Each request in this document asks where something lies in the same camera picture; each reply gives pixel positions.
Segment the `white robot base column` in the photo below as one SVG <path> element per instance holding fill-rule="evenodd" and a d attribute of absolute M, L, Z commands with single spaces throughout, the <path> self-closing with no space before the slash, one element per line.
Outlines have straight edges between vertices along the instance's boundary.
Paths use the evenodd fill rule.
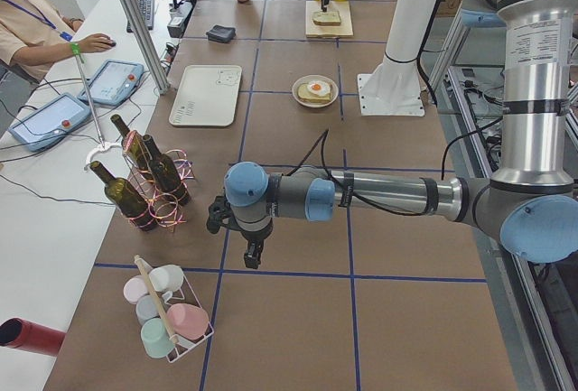
<path fill-rule="evenodd" d="M 382 62 L 359 74 L 363 116 L 423 116 L 418 57 L 437 0 L 397 0 Z"/>

